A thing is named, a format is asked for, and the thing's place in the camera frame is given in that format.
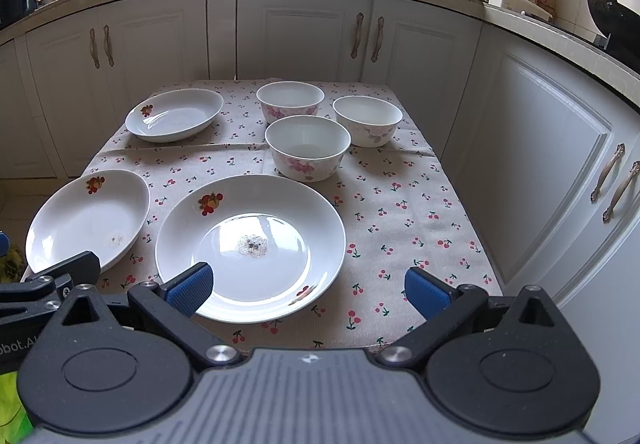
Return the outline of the large white fruit plate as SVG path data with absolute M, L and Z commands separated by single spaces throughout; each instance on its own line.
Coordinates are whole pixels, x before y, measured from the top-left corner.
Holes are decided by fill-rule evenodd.
M 155 238 L 163 280 L 197 263 L 213 271 L 198 315 L 247 325 L 280 320 L 322 296 L 340 274 L 343 221 L 313 188 L 278 176 L 222 178 L 182 198 Z

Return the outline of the white floral bowl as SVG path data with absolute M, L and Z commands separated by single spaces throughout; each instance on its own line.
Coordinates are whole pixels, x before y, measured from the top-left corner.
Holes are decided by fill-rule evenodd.
M 352 144 L 344 126 L 324 117 L 298 115 L 278 119 L 265 130 L 276 169 L 303 183 L 334 175 Z

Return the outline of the white kitchen cabinets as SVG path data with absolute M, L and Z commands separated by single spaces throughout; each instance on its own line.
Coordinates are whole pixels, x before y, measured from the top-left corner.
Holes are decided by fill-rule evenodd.
M 130 110 L 198 81 L 391 100 L 433 149 L 499 292 L 544 287 L 596 361 L 588 432 L 639 435 L 639 76 L 470 0 L 61 0 L 1 34 L 1 174 L 84 174 Z

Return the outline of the cherry print tablecloth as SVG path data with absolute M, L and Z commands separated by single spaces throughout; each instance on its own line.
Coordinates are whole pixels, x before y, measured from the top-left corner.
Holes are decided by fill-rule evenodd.
M 286 178 L 274 166 L 254 82 L 198 81 L 218 92 L 224 108 L 200 134 L 178 144 L 151 144 L 121 128 L 85 175 L 128 170 L 150 192 L 150 210 L 132 248 L 96 283 L 121 294 L 146 280 L 168 282 L 155 264 L 155 238 L 178 202 L 197 188 L 237 175 Z M 418 328 L 422 315 L 405 296 L 416 266 L 449 286 L 474 284 L 498 294 L 498 280 L 433 149 L 409 118 L 379 148 L 350 145 L 334 175 L 302 183 L 340 215 L 347 248 L 340 274 L 301 310 L 258 324 L 195 320 L 241 352 L 256 348 L 378 351 Z

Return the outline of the green plastic bag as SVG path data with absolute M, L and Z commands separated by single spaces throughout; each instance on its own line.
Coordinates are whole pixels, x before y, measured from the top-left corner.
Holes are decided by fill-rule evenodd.
M 0 443 L 21 443 L 32 433 L 26 410 L 17 395 L 17 372 L 0 377 Z

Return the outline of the white rectangular tray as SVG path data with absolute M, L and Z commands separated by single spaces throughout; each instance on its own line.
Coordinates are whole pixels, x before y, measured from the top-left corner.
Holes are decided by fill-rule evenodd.
M 488 4 L 518 14 L 535 16 L 543 22 L 551 22 L 552 15 L 529 0 L 488 0 Z

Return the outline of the black wok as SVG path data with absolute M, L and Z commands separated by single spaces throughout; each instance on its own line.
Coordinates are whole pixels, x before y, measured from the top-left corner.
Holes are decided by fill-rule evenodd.
M 639 56 L 639 14 L 619 0 L 587 0 L 594 23 L 608 44 Z

